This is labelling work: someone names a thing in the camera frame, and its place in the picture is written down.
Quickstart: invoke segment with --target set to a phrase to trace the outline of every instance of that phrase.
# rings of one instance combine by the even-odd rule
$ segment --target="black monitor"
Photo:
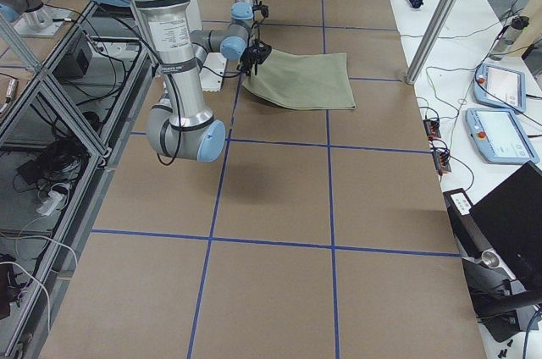
[[[470,213],[523,286],[542,289],[542,171],[525,163]]]

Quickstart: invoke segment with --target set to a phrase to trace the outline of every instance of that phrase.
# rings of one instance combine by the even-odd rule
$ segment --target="white table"
[[[395,19],[399,32],[401,33],[401,43],[405,52],[406,60],[410,64],[418,48],[421,36],[429,24],[431,16],[439,0],[423,0],[423,6],[420,9],[411,8],[407,0],[390,0],[394,11]],[[456,116],[456,111],[438,101],[434,96],[426,69],[434,82],[434,87],[439,98],[449,102],[459,108],[462,98],[466,98],[461,113],[457,120],[456,128],[451,140],[453,120],[444,119],[440,122],[440,132],[444,142],[451,145],[451,155],[462,160],[474,172],[475,180],[473,187],[468,192],[471,200],[476,203],[486,194],[492,191],[498,184],[504,181],[510,174],[516,171],[519,166],[497,165],[486,163],[467,132],[465,123],[465,110],[468,108],[484,108],[484,106],[474,101],[472,89],[467,92],[471,81],[473,80],[473,71],[440,71],[431,69],[431,67],[441,67],[443,69],[473,69],[489,51],[495,36],[501,30],[501,24],[498,23],[497,16],[493,12],[487,0],[457,0],[452,9],[450,17],[446,21],[445,27],[440,32],[441,36],[465,36],[477,30],[482,30],[491,26],[488,30],[476,33],[469,37],[459,37],[455,39],[440,38],[431,52],[423,72],[418,77],[415,84],[416,94],[429,102],[429,106],[434,108],[440,115]],[[525,73],[527,93],[542,95],[542,91],[528,71],[527,66],[520,57],[508,57],[498,62],[500,66],[515,69]],[[418,99],[420,106],[427,106],[423,99]],[[542,101],[528,100],[527,115],[542,122]],[[540,133],[540,128],[520,116],[523,128],[528,134]],[[535,150],[542,155],[542,138],[532,139]],[[441,182],[442,191],[448,191],[459,187],[467,188],[471,181],[471,174],[466,168],[455,160],[451,160],[452,172],[445,174]],[[501,349],[507,348],[506,359],[517,359],[522,357],[524,333],[516,335],[512,347],[507,347],[506,343],[499,344],[493,340],[487,329],[480,325],[480,332],[484,339],[484,345],[488,358],[494,359]],[[532,331],[529,334],[528,356],[529,359],[542,357],[542,331]]]

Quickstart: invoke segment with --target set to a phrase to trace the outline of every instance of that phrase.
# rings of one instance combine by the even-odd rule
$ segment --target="towel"
[[[288,109],[353,109],[346,53],[295,56],[273,49],[243,86]]]

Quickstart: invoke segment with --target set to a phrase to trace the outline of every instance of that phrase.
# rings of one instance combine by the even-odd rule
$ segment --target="warning label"
[[[149,22],[152,40],[160,52],[168,52],[176,48],[190,45],[186,19],[167,22]]]

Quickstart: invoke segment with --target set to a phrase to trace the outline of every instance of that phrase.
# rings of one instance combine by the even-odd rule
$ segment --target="tablet screen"
[[[497,157],[530,157],[509,113],[477,111],[476,114]]]
[[[486,90],[491,95],[515,107],[518,105],[519,87],[519,74],[506,71],[505,69],[488,67],[488,84]]]

